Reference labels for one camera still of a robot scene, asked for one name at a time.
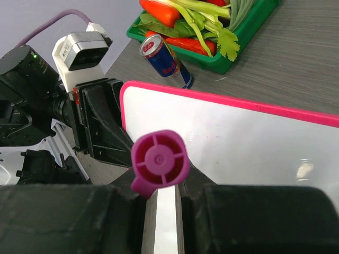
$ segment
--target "white robot part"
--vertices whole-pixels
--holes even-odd
[[[90,23],[86,31],[89,33],[99,32],[103,36],[106,34],[105,30],[100,25],[94,23]],[[65,60],[65,57],[62,57],[63,55],[60,54],[65,50],[65,41],[67,40],[67,37],[68,36],[62,37],[57,41],[52,52],[52,57],[57,66],[60,78],[65,86],[66,92],[70,93],[73,92],[76,85],[105,78],[105,74],[99,64],[94,67],[70,70],[69,63]]]

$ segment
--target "pink cap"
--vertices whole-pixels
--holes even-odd
[[[136,177],[132,190],[150,198],[156,189],[185,180],[190,170],[186,146],[174,131],[157,131],[135,142],[132,165]]]

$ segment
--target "energy drink can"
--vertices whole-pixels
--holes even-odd
[[[174,51],[159,34],[153,34],[141,44],[139,53],[147,59],[154,69],[174,86],[190,89],[193,77]]]

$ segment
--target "gray table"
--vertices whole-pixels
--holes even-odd
[[[131,41],[107,76],[163,83],[139,55],[139,45]],[[338,1],[281,0],[225,75],[185,64],[195,77],[193,90],[339,114]],[[79,158],[96,184],[125,171]]]

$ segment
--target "spinach leaf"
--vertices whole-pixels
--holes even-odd
[[[187,24],[184,19],[177,20],[174,28],[169,28],[162,25],[156,18],[148,13],[140,15],[140,23],[134,25],[139,29],[148,29],[154,32],[173,37],[173,38],[186,38],[195,35],[193,29]]]
[[[206,29],[201,31],[201,35],[202,35],[204,40],[209,40],[209,41],[217,41],[218,40],[218,36],[216,34],[210,32]],[[195,35],[195,36],[191,36],[190,39],[197,40],[198,37]]]

